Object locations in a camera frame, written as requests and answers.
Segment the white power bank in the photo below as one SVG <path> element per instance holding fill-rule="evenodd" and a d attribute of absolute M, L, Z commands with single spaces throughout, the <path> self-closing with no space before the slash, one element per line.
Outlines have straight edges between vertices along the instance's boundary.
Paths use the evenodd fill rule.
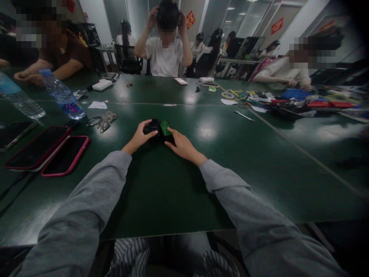
<path fill-rule="evenodd" d="M 97 84 L 94 84 L 92 86 L 92 88 L 94 90 L 104 90 L 106 89 L 107 87 L 110 87 L 111 85 L 113 85 L 113 82 L 110 81 L 110 80 L 106 80 L 106 79 L 101 79 Z"/>

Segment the gray sleeve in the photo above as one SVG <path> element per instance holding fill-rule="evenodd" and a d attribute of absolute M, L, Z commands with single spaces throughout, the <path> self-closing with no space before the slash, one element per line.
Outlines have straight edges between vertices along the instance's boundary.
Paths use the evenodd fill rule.
<path fill-rule="evenodd" d="M 212 160 L 200 166 L 237 228 L 243 260 L 251 276 L 343 276 L 329 251 L 303 235 L 284 215 L 251 192 L 237 174 Z"/>
<path fill-rule="evenodd" d="M 87 276 L 131 160 L 115 151 L 94 166 L 42 228 L 17 276 Z"/>

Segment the plastic bottle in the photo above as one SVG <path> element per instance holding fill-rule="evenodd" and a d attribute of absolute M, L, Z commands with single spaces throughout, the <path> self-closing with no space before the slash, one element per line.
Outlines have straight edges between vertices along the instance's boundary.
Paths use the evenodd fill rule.
<path fill-rule="evenodd" d="M 50 69 L 41 69 L 39 72 L 43 76 L 48 93 L 69 118 L 79 120 L 86 115 L 70 89 L 56 79 Z"/>
<path fill-rule="evenodd" d="M 31 119 L 38 119 L 46 114 L 35 101 L 2 72 L 0 72 L 0 93 Z"/>

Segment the red decoration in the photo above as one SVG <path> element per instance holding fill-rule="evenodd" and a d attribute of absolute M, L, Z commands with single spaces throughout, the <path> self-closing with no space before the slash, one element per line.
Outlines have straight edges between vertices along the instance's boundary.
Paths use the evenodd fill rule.
<path fill-rule="evenodd" d="M 189 14 L 187 15 L 187 22 L 186 22 L 186 26 L 187 26 L 187 30 L 189 30 L 191 28 L 191 26 L 196 22 L 195 20 L 195 16 L 193 15 L 193 12 L 190 11 Z"/>
<path fill-rule="evenodd" d="M 74 12 L 74 6 L 76 4 L 73 2 L 73 0 L 66 0 L 66 8 L 68 9 L 68 11 L 70 11 L 71 13 Z"/>
<path fill-rule="evenodd" d="M 276 33 L 283 26 L 283 17 L 272 25 L 272 34 Z"/>
<path fill-rule="evenodd" d="M 321 28 L 319 29 L 319 31 L 322 31 L 322 30 L 324 30 L 324 29 L 326 29 L 326 28 L 329 28 L 330 26 L 333 26 L 333 24 L 334 24 L 334 19 L 333 19 L 331 22 L 329 22 L 328 24 L 326 24 L 326 25 L 324 25 L 323 27 L 321 27 Z"/>

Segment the white t-shirt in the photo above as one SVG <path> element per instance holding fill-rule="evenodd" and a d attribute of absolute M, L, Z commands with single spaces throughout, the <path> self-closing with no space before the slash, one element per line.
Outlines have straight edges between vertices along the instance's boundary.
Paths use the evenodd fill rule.
<path fill-rule="evenodd" d="M 310 83 L 309 70 L 307 67 L 307 63 L 300 63 L 299 68 L 297 64 L 294 66 L 296 68 L 292 68 L 293 65 L 289 62 L 289 57 L 284 57 L 279 59 L 262 71 L 260 71 L 254 78 L 259 76 L 269 76 L 269 77 L 277 77 L 284 79 L 295 79 L 297 82 L 302 81 L 302 83 Z M 268 84 L 273 89 L 283 90 L 286 89 L 287 86 L 281 83 L 270 83 Z"/>
<path fill-rule="evenodd" d="M 178 68 L 183 59 L 183 45 L 175 38 L 168 48 L 163 48 L 159 37 L 150 38 L 146 42 L 146 57 L 151 59 L 150 67 L 153 76 L 178 77 Z"/>
<path fill-rule="evenodd" d="M 135 46 L 137 43 L 137 39 L 131 35 L 128 35 L 128 42 L 130 46 Z M 123 45 L 122 35 L 118 35 L 116 37 L 116 43 L 118 45 Z M 136 60 L 135 56 L 135 50 L 134 49 L 128 49 L 128 59 L 130 60 Z"/>
<path fill-rule="evenodd" d="M 196 48 L 196 42 L 191 42 L 190 47 L 191 47 L 193 59 L 196 59 L 197 55 L 201 52 L 203 46 L 204 46 L 204 43 L 200 42 L 199 47 Z"/>

